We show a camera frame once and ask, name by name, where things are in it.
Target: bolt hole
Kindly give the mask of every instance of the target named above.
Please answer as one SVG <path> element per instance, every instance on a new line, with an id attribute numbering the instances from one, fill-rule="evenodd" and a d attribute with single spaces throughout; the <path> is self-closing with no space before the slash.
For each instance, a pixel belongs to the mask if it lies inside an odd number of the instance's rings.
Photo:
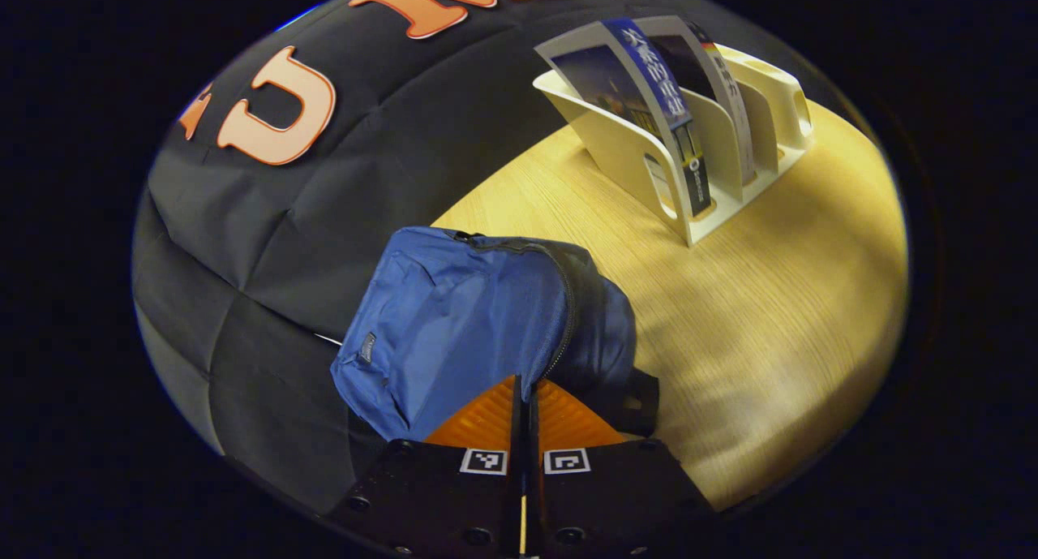
<path id="1" fill-rule="evenodd" d="M 476 528 L 466 530 L 462 537 L 472 547 L 486 547 L 494 539 L 489 530 Z"/>
<path id="2" fill-rule="evenodd" d="M 372 503 L 360 497 L 352 497 L 350 502 L 348 502 L 348 505 L 350 510 L 354 510 L 356 512 L 366 512 L 367 509 L 372 507 Z"/>
<path id="3" fill-rule="evenodd" d="M 583 539 L 583 530 L 576 527 L 567 527 L 555 532 L 555 540 L 563 544 L 580 544 Z"/>
<path id="4" fill-rule="evenodd" d="M 414 445 L 408 441 L 397 442 L 397 445 L 393 447 L 393 454 L 395 455 L 409 455 L 412 452 L 414 452 Z"/>

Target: zipper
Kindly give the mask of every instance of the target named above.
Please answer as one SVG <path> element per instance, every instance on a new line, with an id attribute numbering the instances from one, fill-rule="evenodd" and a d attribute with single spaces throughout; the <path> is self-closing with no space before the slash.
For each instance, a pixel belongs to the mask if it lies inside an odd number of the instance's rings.
<path id="1" fill-rule="evenodd" d="M 548 259 L 551 259 L 551 262 L 555 265 L 555 270 L 558 271 L 559 277 L 563 278 L 563 290 L 566 296 L 567 306 L 566 326 L 563 329 L 563 337 L 555 347 L 554 355 L 551 357 L 548 366 L 545 367 L 544 371 L 542 371 L 537 381 L 541 381 L 541 379 L 548 379 L 548 374 L 551 374 L 551 371 L 555 369 L 559 360 L 563 360 L 563 356 L 569 347 L 570 341 L 573 340 L 573 335 L 576 333 L 577 327 L 576 294 L 573 291 L 573 285 L 570 282 L 570 278 L 566 274 L 563 263 L 559 262 L 558 257 L 555 256 L 555 253 L 553 253 L 551 249 L 546 248 L 546 246 L 541 244 L 534 244 L 532 242 L 522 241 L 521 239 L 508 239 L 508 241 L 500 242 L 500 244 L 479 245 L 473 240 L 474 236 L 486 236 L 486 234 L 470 234 L 465 233 L 463 230 L 456 230 L 450 237 L 456 241 L 464 242 L 464 244 L 467 244 L 471 246 L 471 248 L 475 249 L 476 252 L 495 251 L 495 249 L 504 249 L 504 251 L 515 252 L 518 253 L 518 255 L 522 255 L 522 253 L 526 251 L 540 252 L 542 255 L 547 255 Z"/>

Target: black background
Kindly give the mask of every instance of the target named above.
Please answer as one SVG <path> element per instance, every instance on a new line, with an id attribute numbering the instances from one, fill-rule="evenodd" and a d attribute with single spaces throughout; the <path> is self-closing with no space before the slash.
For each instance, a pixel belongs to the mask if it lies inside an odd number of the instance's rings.
<path id="1" fill-rule="evenodd" d="M 135 203 L 169 123 L 223 64 L 325 0 L 7 1 L 7 111 L 28 130 L 9 138 L 4 192 L 20 555 L 348 556 L 192 432 L 130 298 Z M 1022 264 L 1036 234 L 1034 163 L 1015 151 L 1034 142 L 1023 12 L 1036 0 L 714 1 L 863 110 L 898 170 L 917 274 L 870 412 L 705 555 L 1022 555 L 1038 525 Z"/>

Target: screw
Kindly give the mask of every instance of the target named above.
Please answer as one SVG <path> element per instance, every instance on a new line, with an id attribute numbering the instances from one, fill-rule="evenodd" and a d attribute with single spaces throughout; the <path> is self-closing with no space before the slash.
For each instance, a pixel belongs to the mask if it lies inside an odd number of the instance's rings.
<path id="1" fill-rule="evenodd" d="M 390 456 L 386 462 L 390 468 L 400 470 L 414 463 L 414 445 L 411 442 L 404 441 L 390 445 L 389 452 Z"/>
<path id="2" fill-rule="evenodd" d="M 465 539 L 465 542 L 471 544 L 472 547 L 484 547 L 490 544 L 490 541 L 493 539 L 489 530 L 476 528 L 468 529 L 462 537 Z"/>
<path id="3" fill-rule="evenodd" d="M 372 507 L 372 503 L 360 497 L 352 497 L 348 505 L 350 506 L 350 510 L 355 510 L 357 512 L 365 512 Z"/>
<path id="4" fill-rule="evenodd" d="M 580 544 L 583 537 L 583 531 L 576 527 L 567 527 L 555 532 L 555 540 L 563 544 Z"/>

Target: black metal plate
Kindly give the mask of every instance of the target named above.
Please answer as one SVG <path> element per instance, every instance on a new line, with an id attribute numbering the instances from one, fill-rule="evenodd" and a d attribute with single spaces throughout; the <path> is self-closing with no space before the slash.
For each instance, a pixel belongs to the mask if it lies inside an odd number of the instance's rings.
<path id="1" fill-rule="evenodd" d="M 544 474 L 543 559 L 671 556 L 715 513 L 657 440 L 586 448 L 591 471 Z"/>
<path id="2" fill-rule="evenodd" d="M 465 449 L 394 440 L 325 518 L 401 556 L 498 556 L 507 476 L 463 474 Z"/>

